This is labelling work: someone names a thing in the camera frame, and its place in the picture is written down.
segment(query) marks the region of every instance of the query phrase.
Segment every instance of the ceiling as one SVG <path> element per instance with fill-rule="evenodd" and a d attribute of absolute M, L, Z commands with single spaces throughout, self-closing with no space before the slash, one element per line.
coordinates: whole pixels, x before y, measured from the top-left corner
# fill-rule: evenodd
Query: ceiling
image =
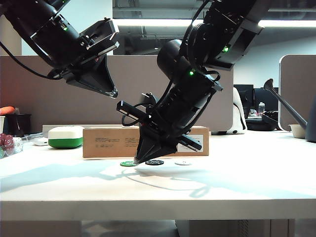
<path fill-rule="evenodd" d="M 115 19 L 191 19 L 202 0 L 113 0 Z M 199 15 L 203 19 L 210 7 L 206 5 Z M 315 0 L 274 0 L 264 20 L 316 20 Z M 285 40 L 316 36 L 306 28 L 266 28 L 256 40 L 262 45 Z M 120 47 L 114 54 L 157 54 L 168 41 L 182 39 L 185 27 L 119 27 Z"/>

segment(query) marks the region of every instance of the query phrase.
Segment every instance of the computer monitor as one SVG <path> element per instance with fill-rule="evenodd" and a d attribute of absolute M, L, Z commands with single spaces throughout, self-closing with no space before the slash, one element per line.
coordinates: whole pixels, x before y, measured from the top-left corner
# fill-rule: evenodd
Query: computer monitor
<path fill-rule="evenodd" d="M 254 105 L 253 85 L 234 84 L 234 87 L 239 93 L 245 118 L 248 118 L 250 108 Z"/>
<path fill-rule="evenodd" d="M 254 88 L 254 101 L 255 110 L 259 111 L 259 103 L 263 102 L 265 104 L 265 111 L 277 111 L 278 110 L 278 100 L 272 95 L 271 92 L 265 90 L 264 88 Z"/>

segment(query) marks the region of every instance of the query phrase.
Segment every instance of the green and white container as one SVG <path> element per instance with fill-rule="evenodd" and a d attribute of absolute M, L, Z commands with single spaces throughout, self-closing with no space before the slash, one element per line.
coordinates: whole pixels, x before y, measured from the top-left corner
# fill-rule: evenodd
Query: green and white container
<path fill-rule="evenodd" d="M 54 148 L 69 149 L 82 145 L 81 126 L 55 127 L 48 131 L 48 144 Z"/>

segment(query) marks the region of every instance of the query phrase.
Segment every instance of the fluorescent light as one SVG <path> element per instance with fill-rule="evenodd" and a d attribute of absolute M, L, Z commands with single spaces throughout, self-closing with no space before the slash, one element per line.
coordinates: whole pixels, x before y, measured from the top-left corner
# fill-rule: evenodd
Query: fluorescent light
<path fill-rule="evenodd" d="M 191 24 L 191 20 L 181 19 L 114 19 L 118 26 L 178 26 L 187 27 Z M 195 24 L 202 23 L 203 20 L 196 20 Z"/>
<path fill-rule="evenodd" d="M 316 21 L 260 21 L 262 27 L 316 27 Z"/>
<path fill-rule="evenodd" d="M 114 19 L 118 26 L 160 26 L 160 27 L 187 27 L 191 20 L 181 19 Z M 194 25 L 202 23 L 196 20 Z M 260 21 L 262 27 L 316 27 L 316 21 Z"/>

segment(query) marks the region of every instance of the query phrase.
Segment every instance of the cardboard box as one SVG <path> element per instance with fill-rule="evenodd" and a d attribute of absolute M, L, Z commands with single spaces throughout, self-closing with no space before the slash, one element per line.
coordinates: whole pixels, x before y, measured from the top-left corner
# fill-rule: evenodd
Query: cardboard box
<path fill-rule="evenodd" d="M 178 152 L 168 156 L 208 156 L 209 129 L 194 126 L 189 136 L 202 143 L 202 149 L 194 152 L 178 144 Z M 139 142 L 139 127 L 91 127 L 83 130 L 84 158 L 134 157 Z"/>

